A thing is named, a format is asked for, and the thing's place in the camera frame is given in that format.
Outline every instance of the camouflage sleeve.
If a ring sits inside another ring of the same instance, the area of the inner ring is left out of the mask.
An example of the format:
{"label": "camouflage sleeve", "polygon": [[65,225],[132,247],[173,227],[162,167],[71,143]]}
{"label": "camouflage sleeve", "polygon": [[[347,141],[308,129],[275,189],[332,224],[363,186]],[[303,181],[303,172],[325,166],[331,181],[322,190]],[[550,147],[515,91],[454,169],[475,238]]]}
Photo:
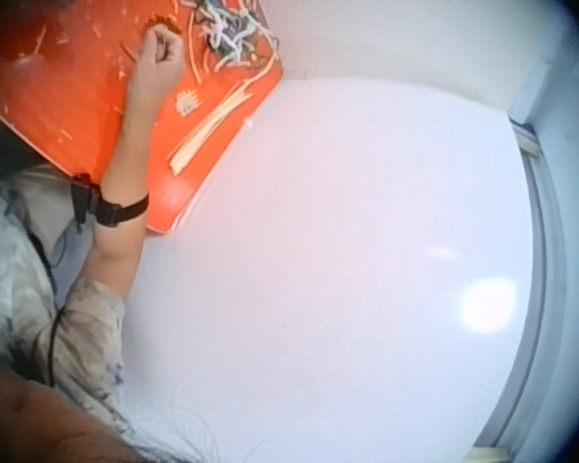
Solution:
{"label": "camouflage sleeve", "polygon": [[64,311],[54,345],[56,387],[116,432],[127,432],[121,412],[124,302],[107,287],[79,279]]}

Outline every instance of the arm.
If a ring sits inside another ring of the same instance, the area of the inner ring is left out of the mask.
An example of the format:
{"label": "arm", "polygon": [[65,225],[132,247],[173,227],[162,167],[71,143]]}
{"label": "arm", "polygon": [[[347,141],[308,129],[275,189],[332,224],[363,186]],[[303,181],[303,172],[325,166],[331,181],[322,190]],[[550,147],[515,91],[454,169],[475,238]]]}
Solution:
{"label": "arm", "polygon": [[[165,95],[184,73],[182,39],[159,25],[151,28],[128,85],[126,111],[100,191],[110,203],[129,206],[148,194],[152,127]],[[147,214],[111,229],[95,224],[93,247],[82,269],[85,279],[126,298],[135,279],[146,236]]]}

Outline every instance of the camouflage shirt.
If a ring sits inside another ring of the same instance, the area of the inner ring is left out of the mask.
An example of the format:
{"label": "camouflage shirt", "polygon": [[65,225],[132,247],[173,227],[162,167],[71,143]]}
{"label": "camouflage shirt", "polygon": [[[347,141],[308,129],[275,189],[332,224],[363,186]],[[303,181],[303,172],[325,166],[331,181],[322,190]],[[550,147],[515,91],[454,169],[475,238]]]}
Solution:
{"label": "camouflage shirt", "polygon": [[[23,353],[47,383],[58,311],[12,193],[0,191],[0,355],[12,362],[14,352]],[[123,317],[122,299],[99,283],[77,280],[56,331],[53,376],[60,394],[126,437],[130,427],[121,413]]]}

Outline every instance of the wrist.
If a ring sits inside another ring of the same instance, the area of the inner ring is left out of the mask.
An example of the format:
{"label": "wrist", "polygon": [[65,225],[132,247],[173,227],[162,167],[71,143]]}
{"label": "wrist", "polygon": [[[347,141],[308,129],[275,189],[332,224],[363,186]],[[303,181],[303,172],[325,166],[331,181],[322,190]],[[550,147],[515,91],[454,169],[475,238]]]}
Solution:
{"label": "wrist", "polygon": [[121,133],[123,135],[152,133],[152,128],[156,122],[156,113],[147,113],[144,111],[133,111],[126,107],[124,112]]}

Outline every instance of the person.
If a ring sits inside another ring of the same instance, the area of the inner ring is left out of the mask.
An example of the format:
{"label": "person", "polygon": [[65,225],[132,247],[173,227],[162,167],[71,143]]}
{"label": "person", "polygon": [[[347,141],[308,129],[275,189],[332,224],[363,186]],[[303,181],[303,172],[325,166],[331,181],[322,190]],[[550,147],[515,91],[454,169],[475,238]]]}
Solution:
{"label": "person", "polygon": [[[165,26],[145,35],[99,186],[106,202],[127,207],[147,198],[152,128],[184,73],[183,57],[182,39]],[[31,195],[30,178],[0,188],[0,461],[185,461],[138,445],[121,403],[124,300],[146,213],[117,227],[93,224],[92,248],[59,310],[44,255],[58,239],[57,217],[67,217],[58,229],[72,219],[69,180],[51,177],[52,188]],[[48,206],[52,198],[60,201]],[[47,213],[56,220],[43,220]]]}

